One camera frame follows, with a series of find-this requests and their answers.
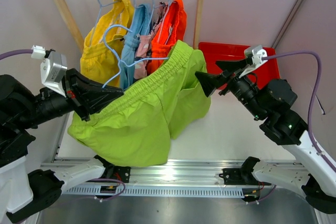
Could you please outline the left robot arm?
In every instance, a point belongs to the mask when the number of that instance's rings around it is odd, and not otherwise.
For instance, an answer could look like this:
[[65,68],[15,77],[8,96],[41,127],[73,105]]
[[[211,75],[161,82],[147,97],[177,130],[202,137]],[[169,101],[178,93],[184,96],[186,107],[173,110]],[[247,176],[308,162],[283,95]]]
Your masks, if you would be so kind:
[[123,95],[122,89],[103,87],[75,69],[65,72],[60,87],[61,93],[42,88],[34,95],[14,77],[1,76],[1,217],[12,223],[48,208],[70,188],[114,176],[113,164],[100,156],[58,172],[27,171],[28,146],[35,140],[29,129],[70,112],[89,121]]

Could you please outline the light blue shorts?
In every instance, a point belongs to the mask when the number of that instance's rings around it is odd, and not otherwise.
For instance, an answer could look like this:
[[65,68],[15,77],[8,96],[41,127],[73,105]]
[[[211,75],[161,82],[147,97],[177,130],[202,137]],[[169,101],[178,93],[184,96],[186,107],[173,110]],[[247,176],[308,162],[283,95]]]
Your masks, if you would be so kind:
[[152,19],[150,14],[151,8],[149,4],[139,5],[135,11],[130,27],[131,32],[127,32],[124,36],[124,47],[121,53],[121,73],[120,87],[126,90],[133,83],[135,65],[135,52],[140,44],[140,36],[147,35],[152,27]]

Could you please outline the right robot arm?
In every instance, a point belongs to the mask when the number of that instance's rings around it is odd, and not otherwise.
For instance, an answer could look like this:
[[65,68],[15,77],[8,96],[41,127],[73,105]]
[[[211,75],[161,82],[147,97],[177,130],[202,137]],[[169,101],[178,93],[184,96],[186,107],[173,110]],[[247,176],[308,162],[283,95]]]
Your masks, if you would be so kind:
[[308,125],[291,109],[297,99],[284,79],[272,79],[262,89],[245,73],[247,65],[240,61],[217,61],[221,74],[196,72],[195,76],[208,97],[224,86],[219,95],[232,93],[254,116],[262,121],[260,129],[266,137],[290,152],[306,172],[294,172],[248,157],[240,167],[240,179],[246,185],[264,182],[283,187],[303,197],[309,205],[325,214],[335,213],[335,171],[319,153],[321,146],[312,142]]

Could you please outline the blue hanger of pink shorts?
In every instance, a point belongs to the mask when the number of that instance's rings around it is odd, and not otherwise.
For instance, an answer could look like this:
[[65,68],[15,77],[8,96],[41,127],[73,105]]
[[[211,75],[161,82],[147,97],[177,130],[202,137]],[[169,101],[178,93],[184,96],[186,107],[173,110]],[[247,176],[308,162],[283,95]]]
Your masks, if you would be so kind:
[[164,6],[165,6],[165,3],[163,3],[163,4],[159,3],[158,5],[156,5],[155,0],[152,0],[152,10],[151,10],[151,13],[150,13],[150,23],[148,25],[148,28],[150,28],[151,25],[152,25],[152,18],[153,18],[153,15],[154,15],[154,11],[156,9],[159,9],[160,7],[164,7]]

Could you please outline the orange shorts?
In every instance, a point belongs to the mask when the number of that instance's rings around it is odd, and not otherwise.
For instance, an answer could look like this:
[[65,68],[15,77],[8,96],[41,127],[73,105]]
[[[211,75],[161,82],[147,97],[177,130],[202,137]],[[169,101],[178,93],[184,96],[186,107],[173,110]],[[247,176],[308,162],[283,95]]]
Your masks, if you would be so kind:
[[174,0],[165,13],[163,24],[152,40],[152,58],[167,58],[178,40],[183,40],[187,14],[183,0]]

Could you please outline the lime green shorts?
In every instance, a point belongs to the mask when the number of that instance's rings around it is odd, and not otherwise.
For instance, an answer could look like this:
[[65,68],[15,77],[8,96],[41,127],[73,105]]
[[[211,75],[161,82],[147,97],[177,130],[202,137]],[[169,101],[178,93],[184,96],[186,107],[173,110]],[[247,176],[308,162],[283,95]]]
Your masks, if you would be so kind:
[[74,114],[68,134],[113,165],[164,164],[171,140],[211,106],[195,76],[198,71],[206,71],[203,53],[178,41],[156,71],[89,121]]

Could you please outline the yellow shorts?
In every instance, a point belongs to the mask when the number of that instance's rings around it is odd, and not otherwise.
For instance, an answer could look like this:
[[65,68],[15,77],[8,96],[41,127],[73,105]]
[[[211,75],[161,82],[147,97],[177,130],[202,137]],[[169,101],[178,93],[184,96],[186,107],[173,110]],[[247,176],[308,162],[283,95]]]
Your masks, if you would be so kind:
[[131,0],[113,2],[112,9],[100,17],[86,36],[80,58],[80,73],[101,84],[119,72],[118,58],[128,32],[125,28],[130,28],[134,14]]

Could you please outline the blue hanger of orange shorts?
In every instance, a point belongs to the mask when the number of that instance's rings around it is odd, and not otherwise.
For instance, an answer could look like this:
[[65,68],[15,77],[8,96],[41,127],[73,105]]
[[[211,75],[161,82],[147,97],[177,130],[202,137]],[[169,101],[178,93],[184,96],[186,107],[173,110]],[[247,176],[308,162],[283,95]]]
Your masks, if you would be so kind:
[[172,0],[167,0],[166,2],[159,2],[160,4],[165,3],[164,7],[160,7],[157,9],[157,17],[154,21],[153,32],[154,38],[156,36],[156,41],[163,45],[167,45],[170,40],[173,29],[174,29],[174,21],[175,14],[172,14],[170,11],[171,5],[173,3]]

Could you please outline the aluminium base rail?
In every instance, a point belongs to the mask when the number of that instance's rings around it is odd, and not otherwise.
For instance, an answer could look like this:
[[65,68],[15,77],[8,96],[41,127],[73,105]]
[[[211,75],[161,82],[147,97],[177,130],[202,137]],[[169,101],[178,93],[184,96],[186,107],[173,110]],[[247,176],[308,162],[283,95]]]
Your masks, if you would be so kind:
[[88,196],[98,201],[113,196],[245,198],[264,197],[267,190],[295,191],[309,180],[309,173],[296,163],[268,163],[261,166],[255,182],[241,179],[238,162],[169,161],[145,168],[116,167],[115,183],[81,182],[65,193]]

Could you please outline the red plastic bin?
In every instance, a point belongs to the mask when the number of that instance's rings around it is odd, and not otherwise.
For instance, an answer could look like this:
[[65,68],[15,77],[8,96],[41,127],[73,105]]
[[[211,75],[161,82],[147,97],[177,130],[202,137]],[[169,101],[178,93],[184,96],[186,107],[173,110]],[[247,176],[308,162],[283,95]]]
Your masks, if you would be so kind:
[[[203,52],[207,72],[220,74],[220,68],[215,64],[218,60],[236,61],[244,59],[244,51],[249,46],[236,44],[219,44],[213,42],[200,42],[199,50]],[[248,76],[251,81],[257,81],[258,88],[263,88],[270,80],[279,79],[279,69],[276,59],[269,60],[254,71],[256,77]]]

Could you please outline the pink patterned shorts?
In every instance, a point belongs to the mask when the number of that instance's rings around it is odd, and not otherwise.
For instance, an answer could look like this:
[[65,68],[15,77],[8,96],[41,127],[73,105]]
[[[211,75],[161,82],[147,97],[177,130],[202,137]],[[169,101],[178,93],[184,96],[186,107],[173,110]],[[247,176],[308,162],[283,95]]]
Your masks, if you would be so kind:
[[148,73],[146,66],[149,60],[143,60],[144,58],[151,58],[152,55],[152,40],[158,32],[159,25],[163,19],[163,16],[167,9],[167,2],[160,2],[159,6],[154,7],[154,10],[150,14],[150,19],[147,23],[144,23],[140,30],[140,43],[135,53],[134,61],[134,81],[145,78]]

